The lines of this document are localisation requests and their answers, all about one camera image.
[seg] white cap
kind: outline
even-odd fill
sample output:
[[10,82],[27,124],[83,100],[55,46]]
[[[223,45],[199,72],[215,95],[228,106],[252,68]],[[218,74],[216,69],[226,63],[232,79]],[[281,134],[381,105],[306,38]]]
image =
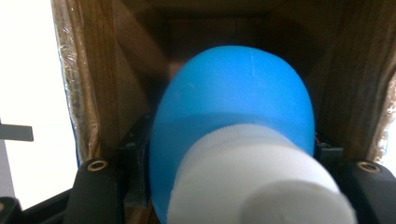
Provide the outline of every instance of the white cap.
[[274,130],[238,124],[189,149],[177,170],[167,222],[347,224],[356,219],[317,161]]

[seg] clear plastic film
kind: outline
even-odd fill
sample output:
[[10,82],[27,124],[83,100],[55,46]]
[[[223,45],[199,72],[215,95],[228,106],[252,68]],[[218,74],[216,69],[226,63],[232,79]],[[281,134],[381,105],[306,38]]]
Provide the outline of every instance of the clear plastic film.
[[388,152],[389,128],[396,118],[396,73],[388,84],[386,99],[375,136],[371,144],[368,160],[383,163]]
[[76,137],[78,160],[100,156],[99,116],[75,0],[52,0],[52,13],[63,69],[64,88]]

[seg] white roll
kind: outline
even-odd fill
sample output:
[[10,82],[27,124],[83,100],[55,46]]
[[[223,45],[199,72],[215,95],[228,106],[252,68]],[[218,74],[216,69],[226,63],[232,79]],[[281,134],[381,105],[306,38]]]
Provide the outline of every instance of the white roll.
[[[275,194],[274,186],[281,187],[275,189],[283,189],[280,192],[284,194]],[[304,220],[307,223],[332,223],[332,220],[316,222],[316,214],[339,204],[343,215],[337,213],[339,209],[332,210],[332,214],[341,218],[337,222],[355,223],[347,200],[318,162],[282,134],[253,124],[217,130],[191,147],[177,171],[167,222],[260,223],[260,215],[269,211],[265,207],[269,199],[281,204],[275,208],[279,214],[307,217]],[[313,206],[292,206],[300,203]],[[315,205],[322,203],[329,206]]]

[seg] white wall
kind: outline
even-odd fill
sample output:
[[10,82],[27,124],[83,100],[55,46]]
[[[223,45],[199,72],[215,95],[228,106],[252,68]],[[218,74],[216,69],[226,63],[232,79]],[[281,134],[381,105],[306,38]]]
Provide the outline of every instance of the white wall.
[[51,13],[50,1],[0,0],[0,118],[35,137],[6,141],[22,208],[70,189],[77,171]]

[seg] screw hole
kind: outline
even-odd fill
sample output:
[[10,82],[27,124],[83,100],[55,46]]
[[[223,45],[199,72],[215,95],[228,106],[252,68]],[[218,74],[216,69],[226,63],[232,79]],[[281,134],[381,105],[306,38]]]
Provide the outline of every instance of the screw hole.
[[370,162],[366,162],[366,161],[360,161],[358,162],[358,166],[359,168],[361,168],[363,171],[368,172],[368,173],[379,173],[381,172],[381,169],[379,169],[378,166],[370,163]]
[[93,161],[91,162],[90,165],[88,165],[87,169],[89,171],[100,171],[102,169],[105,169],[107,165],[108,165],[107,161]]

